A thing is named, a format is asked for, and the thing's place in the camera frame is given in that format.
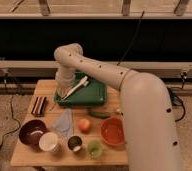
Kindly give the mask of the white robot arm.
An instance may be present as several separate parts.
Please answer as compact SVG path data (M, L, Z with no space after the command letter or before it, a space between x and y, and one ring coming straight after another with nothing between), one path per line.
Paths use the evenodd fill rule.
M58 47L54 58L120 92L130 171L183 171L172 104L160 78L86 58L76 43Z

